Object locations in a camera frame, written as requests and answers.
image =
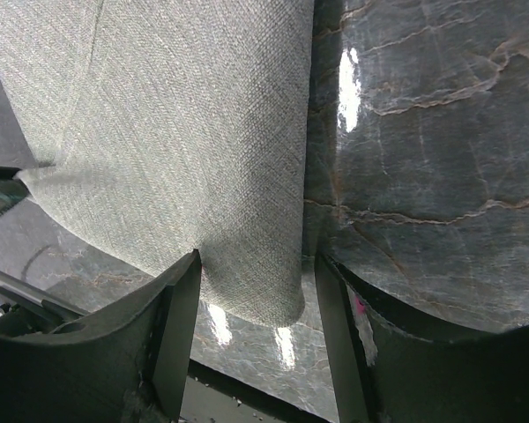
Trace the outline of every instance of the marble surface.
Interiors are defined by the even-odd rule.
[[[338,421],[319,245],[368,282],[484,330],[529,322],[529,0],[317,0],[303,279],[291,328],[200,304],[191,356]],[[34,166],[0,87],[0,165]],[[30,201],[0,270],[95,310],[150,280]]]
[[[528,323],[529,0],[319,2],[313,63],[323,245],[431,314]]]

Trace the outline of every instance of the metal rod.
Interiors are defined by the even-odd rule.
[[[42,291],[39,288],[36,288],[35,286],[31,286],[25,282],[22,282],[21,280],[18,280],[14,278],[13,276],[10,276],[6,273],[3,273],[0,271],[0,286],[3,286],[5,288],[8,288],[12,290],[14,293],[18,293],[25,297],[27,300],[41,306],[42,302],[44,300],[52,302],[60,307],[64,307],[69,309],[70,311],[80,314],[80,315],[87,315],[88,312],[78,308],[76,306],[73,306],[72,304],[69,304],[68,302],[65,302],[63,300],[58,299],[57,297],[50,295],[49,293],[46,293],[45,291]]]

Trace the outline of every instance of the textured fabric surface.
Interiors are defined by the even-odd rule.
[[[303,309],[313,2],[0,0],[0,77],[56,221],[158,275],[192,248],[202,298]]]

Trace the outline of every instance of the gray fabric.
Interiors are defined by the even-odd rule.
[[[0,77],[57,222],[158,275],[199,248],[202,298],[303,309],[313,2],[0,0]]]

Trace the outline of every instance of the dark gray marble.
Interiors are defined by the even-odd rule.
[[[333,9],[317,8],[306,173],[324,246],[434,315],[528,323],[529,0]]]

